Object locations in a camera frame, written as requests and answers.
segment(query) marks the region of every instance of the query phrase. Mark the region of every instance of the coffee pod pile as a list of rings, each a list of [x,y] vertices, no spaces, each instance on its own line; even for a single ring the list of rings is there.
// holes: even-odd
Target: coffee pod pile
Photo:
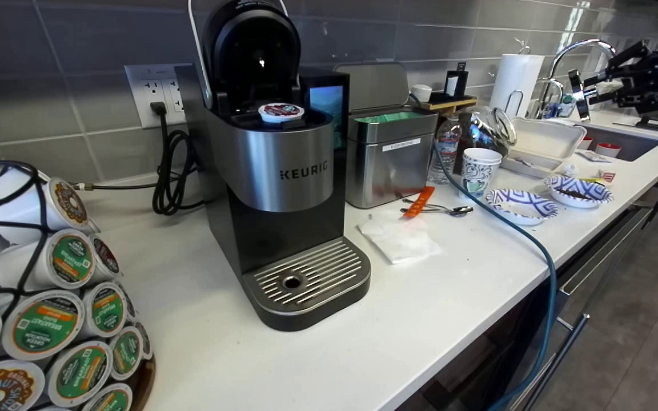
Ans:
[[[0,164],[0,409],[128,411],[153,348],[77,191]]]

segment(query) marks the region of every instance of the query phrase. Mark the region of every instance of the coffee maker drip tray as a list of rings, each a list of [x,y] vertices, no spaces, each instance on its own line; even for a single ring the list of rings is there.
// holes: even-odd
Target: coffee maker drip tray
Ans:
[[[369,288],[369,260],[338,238],[241,274],[239,282],[262,323],[298,332],[358,301]]]

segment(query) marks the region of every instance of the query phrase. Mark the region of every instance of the keurig logo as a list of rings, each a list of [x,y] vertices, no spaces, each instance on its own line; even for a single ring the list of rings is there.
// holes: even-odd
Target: keurig logo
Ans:
[[[301,181],[301,178],[323,174],[326,170],[328,170],[326,162],[317,162],[317,164],[301,167],[301,170],[281,170],[278,177],[281,181]]]

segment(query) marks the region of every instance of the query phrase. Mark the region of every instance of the white napkin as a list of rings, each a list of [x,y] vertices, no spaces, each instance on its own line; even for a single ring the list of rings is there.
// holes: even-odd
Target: white napkin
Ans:
[[[356,226],[390,266],[422,260],[442,248],[426,235],[422,220],[400,220],[400,215],[374,215]]]

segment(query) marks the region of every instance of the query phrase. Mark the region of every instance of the coffee maker lid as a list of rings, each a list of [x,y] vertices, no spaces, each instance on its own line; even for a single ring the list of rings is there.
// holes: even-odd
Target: coffee maker lid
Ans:
[[[203,42],[211,89],[245,93],[283,89],[297,81],[301,42],[294,26],[265,4],[222,6]]]

